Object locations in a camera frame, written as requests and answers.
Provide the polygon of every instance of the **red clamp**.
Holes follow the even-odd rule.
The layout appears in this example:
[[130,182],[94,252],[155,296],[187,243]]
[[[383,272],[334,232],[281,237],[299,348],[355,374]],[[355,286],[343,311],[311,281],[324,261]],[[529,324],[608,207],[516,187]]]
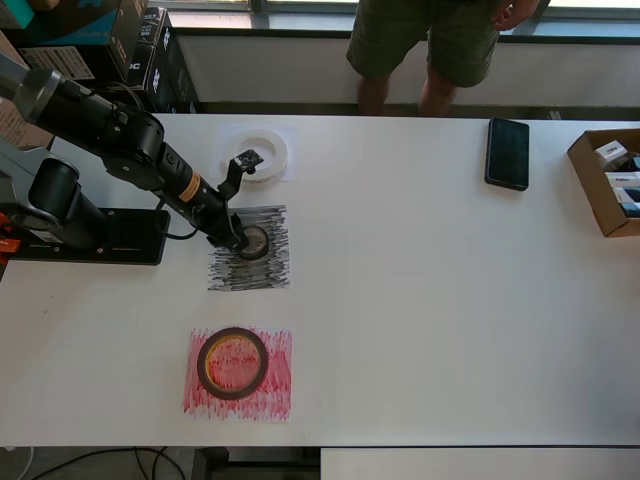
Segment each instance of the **red clamp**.
[[[6,226],[9,223],[9,219],[4,213],[0,213],[0,227],[3,227],[5,232],[10,232],[10,227]],[[16,253],[20,249],[20,240],[13,238],[0,238],[0,265],[7,264],[7,258],[1,255],[2,253]]]

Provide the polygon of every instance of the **white tape roll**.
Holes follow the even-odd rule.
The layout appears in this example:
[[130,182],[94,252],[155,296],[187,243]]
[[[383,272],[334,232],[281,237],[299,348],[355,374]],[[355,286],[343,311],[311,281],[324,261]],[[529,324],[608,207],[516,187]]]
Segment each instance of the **white tape roll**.
[[282,177],[287,168],[287,144],[270,130],[247,130],[229,140],[223,175],[226,175],[231,159],[249,149],[255,150],[264,162],[256,167],[253,175],[244,174],[242,183],[264,184]]

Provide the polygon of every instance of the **shorts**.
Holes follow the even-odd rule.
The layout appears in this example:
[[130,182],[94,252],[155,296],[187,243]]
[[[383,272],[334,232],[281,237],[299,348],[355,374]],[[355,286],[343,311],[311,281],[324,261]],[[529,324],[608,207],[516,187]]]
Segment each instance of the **shorts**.
[[458,87],[489,71],[500,0],[360,0],[347,59],[363,77],[386,75],[428,32],[427,63]]

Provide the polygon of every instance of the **black phone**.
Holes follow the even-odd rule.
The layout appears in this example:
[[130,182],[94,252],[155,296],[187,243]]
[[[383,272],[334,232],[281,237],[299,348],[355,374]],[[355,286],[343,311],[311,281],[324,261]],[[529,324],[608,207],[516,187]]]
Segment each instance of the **black phone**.
[[489,123],[484,181],[520,192],[529,186],[529,125],[502,118]]

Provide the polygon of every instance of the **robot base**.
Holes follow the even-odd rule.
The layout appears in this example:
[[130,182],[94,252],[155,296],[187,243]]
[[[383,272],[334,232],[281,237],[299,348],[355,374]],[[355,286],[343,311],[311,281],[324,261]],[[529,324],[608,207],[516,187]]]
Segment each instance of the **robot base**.
[[10,260],[40,262],[113,263],[158,265],[162,260],[169,227],[169,212],[126,208],[101,208],[109,222],[109,238],[95,250],[80,251],[64,245],[40,241],[34,235],[15,228],[12,238],[21,240],[20,250]]

